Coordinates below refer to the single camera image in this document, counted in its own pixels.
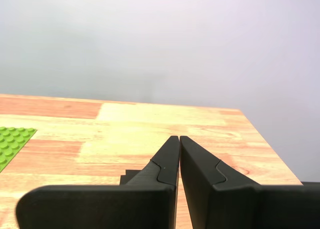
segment wooden table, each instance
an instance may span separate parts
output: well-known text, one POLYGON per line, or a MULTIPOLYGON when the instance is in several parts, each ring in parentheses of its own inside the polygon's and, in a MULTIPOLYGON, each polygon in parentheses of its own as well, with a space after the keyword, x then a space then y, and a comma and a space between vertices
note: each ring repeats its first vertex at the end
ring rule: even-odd
MULTIPOLYGON (((38 131, 0 173, 0 228, 18 228, 26 192, 58 184, 117 185, 171 135, 191 137, 260 184, 300 184, 237 109, 0 94, 0 127, 38 131)), ((177 229, 191 229, 179 179, 177 229)))

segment wood grain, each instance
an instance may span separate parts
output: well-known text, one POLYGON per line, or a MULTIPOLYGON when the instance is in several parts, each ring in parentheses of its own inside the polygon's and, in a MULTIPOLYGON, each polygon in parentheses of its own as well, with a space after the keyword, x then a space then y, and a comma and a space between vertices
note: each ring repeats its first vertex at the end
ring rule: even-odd
MULTIPOLYGON (((44 185, 114 185, 142 169, 171 135, 189 136, 260 184, 300 181, 237 109, 0 95, 0 126, 38 131, 0 173, 0 228, 44 185)), ((177 229, 191 229, 179 179, 177 229)))

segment gray wall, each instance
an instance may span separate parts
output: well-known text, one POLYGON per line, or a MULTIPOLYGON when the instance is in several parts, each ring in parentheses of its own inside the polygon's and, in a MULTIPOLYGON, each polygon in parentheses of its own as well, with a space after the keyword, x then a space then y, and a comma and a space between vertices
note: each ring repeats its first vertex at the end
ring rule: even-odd
POLYGON ((0 0, 0 92, 240 108, 320 182, 320 0, 0 0))

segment green baseplate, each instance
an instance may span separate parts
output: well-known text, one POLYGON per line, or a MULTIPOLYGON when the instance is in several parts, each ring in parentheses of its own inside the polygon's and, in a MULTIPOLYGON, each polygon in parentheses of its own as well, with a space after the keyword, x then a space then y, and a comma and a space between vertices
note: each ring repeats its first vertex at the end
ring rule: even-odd
POLYGON ((0 173, 36 131, 34 128, 0 127, 0 173))

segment black object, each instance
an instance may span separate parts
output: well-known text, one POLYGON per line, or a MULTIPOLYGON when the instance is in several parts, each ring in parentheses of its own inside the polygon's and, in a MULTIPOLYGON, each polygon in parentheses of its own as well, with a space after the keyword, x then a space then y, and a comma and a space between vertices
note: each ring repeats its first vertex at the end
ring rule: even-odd
POLYGON ((136 176, 141 170, 125 170, 125 175, 120 176, 120 185, 126 184, 134 176, 136 176))
POLYGON ((180 143, 171 136, 122 185, 49 185, 16 206, 20 229, 174 229, 180 143))
POLYGON ((319 229, 320 187, 260 185, 180 137, 181 176, 193 229, 319 229))

